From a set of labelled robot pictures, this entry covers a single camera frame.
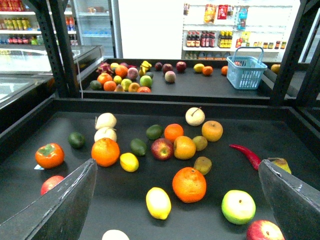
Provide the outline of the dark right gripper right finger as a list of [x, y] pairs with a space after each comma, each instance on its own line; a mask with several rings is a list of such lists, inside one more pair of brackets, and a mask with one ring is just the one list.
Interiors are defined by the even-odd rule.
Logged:
[[286, 240], [320, 238], [320, 191], [267, 159], [258, 167], [264, 197]]

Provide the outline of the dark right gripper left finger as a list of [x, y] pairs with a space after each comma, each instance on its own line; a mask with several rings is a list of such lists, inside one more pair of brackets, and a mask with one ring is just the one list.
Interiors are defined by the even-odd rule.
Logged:
[[2, 240], [77, 240], [91, 204], [97, 163], [90, 158], [0, 225]]

